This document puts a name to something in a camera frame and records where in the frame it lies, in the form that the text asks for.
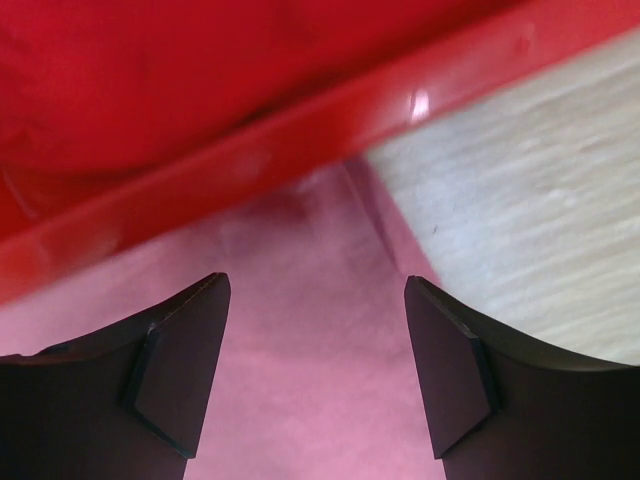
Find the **pink t shirt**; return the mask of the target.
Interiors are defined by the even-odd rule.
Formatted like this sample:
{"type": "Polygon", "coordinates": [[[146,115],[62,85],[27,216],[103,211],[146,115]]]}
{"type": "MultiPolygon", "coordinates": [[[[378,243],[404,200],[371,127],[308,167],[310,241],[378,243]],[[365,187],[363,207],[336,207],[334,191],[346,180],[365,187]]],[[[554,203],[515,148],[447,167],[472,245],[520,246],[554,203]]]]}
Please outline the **pink t shirt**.
{"type": "Polygon", "coordinates": [[[440,479],[403,291],[430,269],[364,162],[324,169],[1,309],[3,354],[32,354],[206,275],[231,303],[190,479],[440,479]]]}

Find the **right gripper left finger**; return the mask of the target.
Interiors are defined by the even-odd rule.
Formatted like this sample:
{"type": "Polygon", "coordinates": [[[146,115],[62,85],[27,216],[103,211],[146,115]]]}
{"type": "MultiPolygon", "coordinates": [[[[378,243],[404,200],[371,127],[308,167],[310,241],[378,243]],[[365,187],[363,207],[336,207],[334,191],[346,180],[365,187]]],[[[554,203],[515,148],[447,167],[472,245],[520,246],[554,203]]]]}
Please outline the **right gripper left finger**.
{"type": "Polygon", "coordinates": [[[5,479],[181,479],[196,456],[231,287],[211,274],[112,325],[1,360],[5,479]]]}

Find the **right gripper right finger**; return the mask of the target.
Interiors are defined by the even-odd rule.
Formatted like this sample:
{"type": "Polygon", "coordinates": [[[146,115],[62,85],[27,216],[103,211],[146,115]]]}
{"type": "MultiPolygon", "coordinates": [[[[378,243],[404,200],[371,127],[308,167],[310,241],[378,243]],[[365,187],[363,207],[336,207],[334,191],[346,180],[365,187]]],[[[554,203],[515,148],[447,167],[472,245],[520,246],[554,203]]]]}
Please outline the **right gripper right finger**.
{"type": "Polygon", "coordinates": [[[635,479],[639,370],[538,340],[428,280],[405,308],[434,456],[449,479],[635,479]]]}

